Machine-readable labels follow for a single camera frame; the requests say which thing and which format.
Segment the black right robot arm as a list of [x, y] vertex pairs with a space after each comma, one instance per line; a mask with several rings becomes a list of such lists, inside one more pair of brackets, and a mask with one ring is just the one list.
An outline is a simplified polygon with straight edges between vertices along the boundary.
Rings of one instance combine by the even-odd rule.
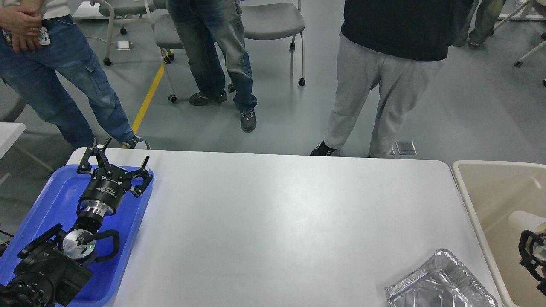
[[546, 295], [545, 232], [522, 231], [517, 247], [521, 256], [520, 265], [539, 281], [536, 288]]

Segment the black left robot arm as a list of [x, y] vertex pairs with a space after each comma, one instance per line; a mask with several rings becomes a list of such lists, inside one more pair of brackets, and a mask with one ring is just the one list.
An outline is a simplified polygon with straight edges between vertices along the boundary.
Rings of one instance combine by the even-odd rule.
[[1, 257], [3, 307], [99, 307], [119, 286], [154, 175], [107, 145], [53, 173]]

